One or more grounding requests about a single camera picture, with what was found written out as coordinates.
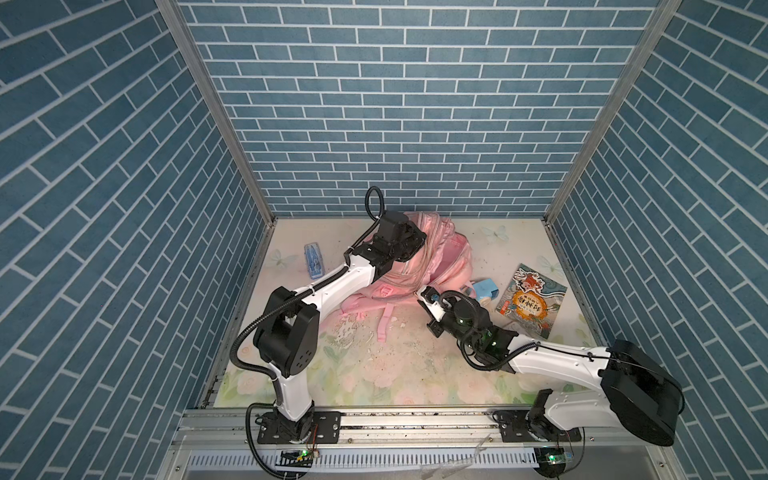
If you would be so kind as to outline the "colourful picture book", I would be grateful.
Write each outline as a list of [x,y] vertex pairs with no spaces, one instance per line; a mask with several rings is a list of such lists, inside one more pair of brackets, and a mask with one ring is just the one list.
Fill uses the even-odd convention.
[[495,311],[521,326],[528,335],[548,339],[567,287],[520,264],[500,296]]

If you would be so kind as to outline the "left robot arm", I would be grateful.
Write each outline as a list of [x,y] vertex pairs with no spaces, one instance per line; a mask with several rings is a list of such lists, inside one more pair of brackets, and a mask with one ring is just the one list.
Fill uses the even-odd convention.
[[385,212],[344,251],[338,268],[303,288],[275,289],[264,313],[239,334],[239,342],[252,339],[262,363],[240,359],[238,346],[231,347],[230,361],[271,381],[276,399],[267,426],[280,441],[304,442],[315,429],[306,369],[317,352],[321,322],[394,264],[412,259],[426,243],[427,234],[413,220],[401,212]]

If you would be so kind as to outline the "pink student backpack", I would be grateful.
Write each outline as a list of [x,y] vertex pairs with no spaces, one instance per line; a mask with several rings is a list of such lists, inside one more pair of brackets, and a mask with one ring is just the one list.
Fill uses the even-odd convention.
[[349,296],[339,307],[341,315],[356,318],[380,313],[377,339],[382,343],[396,306],[415,304],[416,293],[425,286],[438,292],[468,287],[473,271],[469,240],[456,231],[450,218],[424,211],[407,216],[426,234],[424,246],[410,260],[394,263],[387,274]]

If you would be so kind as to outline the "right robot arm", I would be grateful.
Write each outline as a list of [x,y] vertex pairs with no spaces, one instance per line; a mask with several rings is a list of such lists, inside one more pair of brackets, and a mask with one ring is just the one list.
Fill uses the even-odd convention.
[[675,439],[685,397],[677,380],[637,345],[575,347],[535,340],[494,324],[475,299],[454,290],[423,288],[417,295],[435,337],[455,338],[474,370],[542,375],[578,386],[576,392],[540,390],[525,416],[540,441],[556,441],[586,428],[621,428],[656,446]]

